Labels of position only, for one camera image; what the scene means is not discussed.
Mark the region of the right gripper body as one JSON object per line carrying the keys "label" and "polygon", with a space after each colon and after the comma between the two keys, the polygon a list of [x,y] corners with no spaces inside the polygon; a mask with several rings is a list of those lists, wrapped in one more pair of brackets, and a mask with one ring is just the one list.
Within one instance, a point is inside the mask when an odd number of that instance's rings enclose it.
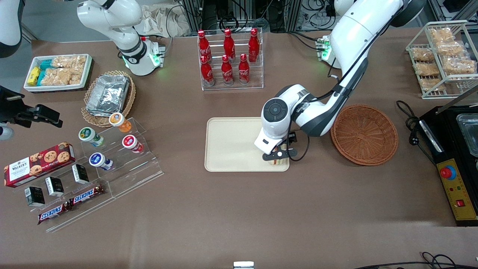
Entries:
{"label": "right gripper body", "polygon": [[17,116],[26,112],[28,106],[23,102],[24,94],[0,87],[0,116]]}

